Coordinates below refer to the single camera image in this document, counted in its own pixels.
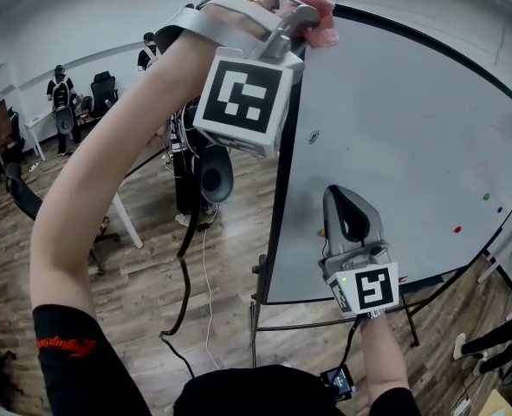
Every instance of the red logo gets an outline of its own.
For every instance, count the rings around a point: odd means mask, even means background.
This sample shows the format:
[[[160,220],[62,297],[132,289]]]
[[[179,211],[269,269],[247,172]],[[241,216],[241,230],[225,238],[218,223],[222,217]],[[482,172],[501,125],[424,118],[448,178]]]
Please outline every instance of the red logo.
[[[64,341],[60,339],[59,336],[56,336],[48,339],[38,339],[36,345],[38,346],[38,350],[40,350],[40,348],[54,347],[72,352],[71,356],[73,357],[82,357],[94,351],[96,341],[84,339],[82,343],[80,343],[76,339]]]

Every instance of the black sleeve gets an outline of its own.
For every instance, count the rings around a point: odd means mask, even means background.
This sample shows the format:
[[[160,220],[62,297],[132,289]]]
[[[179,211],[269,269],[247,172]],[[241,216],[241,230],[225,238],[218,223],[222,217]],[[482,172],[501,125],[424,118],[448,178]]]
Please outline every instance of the black sleeve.
[[[407,388],[392,388],[371,405],[369,416],[421,416],[413,394]]]
[[[150,56],[142,49],[138,54],[138,66],[143,69],[146,69],[148,63],[150,62]]]
[[[41,305],[32,315],[38,359],[55,416],[150,414],[92,316],[62,305]]]

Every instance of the wooden floor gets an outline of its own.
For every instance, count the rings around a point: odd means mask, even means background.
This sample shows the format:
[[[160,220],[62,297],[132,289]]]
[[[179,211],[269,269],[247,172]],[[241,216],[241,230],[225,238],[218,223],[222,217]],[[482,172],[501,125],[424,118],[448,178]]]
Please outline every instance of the wooden floor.
[[[32,173],[30,187],[43,197],[66,159],[55,156],[55,143],[44,146],[48,161]],[[256,277],[251,273],[260,253],[267,250],[274,201],[276,161],[234,154],[235,189],[222,205],[217,222],[207,233],[206,266],[213,288],[215,318],[210,347],[221,367],[249,367],[249,304]],[[123,204],[144,242],[137,250],[117,216],[109,211],[111,231],[123,237],[96,246],[107,274],[93,277],[92,287],[100,325],[143,393],[153,414],[161,414],[180,394],[189,376],[184,364],[159,339],[161,329],[175,319],[183,295],[183,281],[175,260],[185,228],[174,222],[174,184],[160,159],[134,174],[119,190]],[[13,396],[20,414],[49,414],[29,304],[29,238],[32,221],[12,203],[0,182],[0,346],[17,355],[8,371],[24,390]],[[195,374],[214,369],[205,351],[209,321],[208,289],[203,271],[203,235],[192,242],[187,261],[191,272],[191,301],[185,322],[171,338],[192,364]],[[452,344],[457,334],[481,335],[502,322],[512,308],[512,295],[504,281],[491,276],[477,285],[488,263],[479,259],[457,283],[416,316],[421,346],[411,348],[411,332],[403,313],[391,315],[394,333],[405,353],[410,384],[423,415],[447,415],[472,381],[473,360],[454,362]],[[426,297],[430,290],[412,299]],[[261,325],[318,322],[338,318],[330,302],[263,307]],[[260,333],[259,365],[289,361],[293,367],[318,374],[335,367],[344,351],[348,326]],[[348,359],[360,390],[354,400],[340,404],[346,414],[365,414],[365,377],[356,335]],[[477,390],[477,381],[470,389]],[[480,408],[498,383],[496,373],[486,375],[477,399]]]

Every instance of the pink cloth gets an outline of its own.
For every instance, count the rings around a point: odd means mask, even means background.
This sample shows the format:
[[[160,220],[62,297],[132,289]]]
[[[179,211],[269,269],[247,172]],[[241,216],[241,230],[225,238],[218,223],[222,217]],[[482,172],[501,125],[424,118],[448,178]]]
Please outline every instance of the pink cloth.
[[[312,48],[329,48],[339,42],[339,32],[334,27],[334,3],[330,0],[300,0],[319,11],[321,23],[313,29],[305,29],[301,34]]]

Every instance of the whiteboard stand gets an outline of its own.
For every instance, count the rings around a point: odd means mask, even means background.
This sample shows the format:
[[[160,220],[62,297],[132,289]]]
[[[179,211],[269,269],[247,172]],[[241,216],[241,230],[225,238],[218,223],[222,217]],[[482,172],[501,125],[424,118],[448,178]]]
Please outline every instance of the whiteboard stand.
[[[412,346],[419,345],[412,317],[485,254],[512,214],[512,91],[456,50],[402,24],[339,4],[334,19],[340,45],[305,54],[304,76],[290,96],[268,252],[252,270],[254,367],[259,332],[356,319],[259,325],[262,305],[333,299],[317,265],[322,241],[315,237],[328,185],[345,185],[380,211],[401,267],[401,305],[387,313],[404,310]],[[471,145],[457,141],[463,136]],[[493,157],[493,147],[504,146],[507,152]],[[423,224],[429,211],[436,216]],[[407,303],[404,294],[435,283],[441,284],[428,298]]]

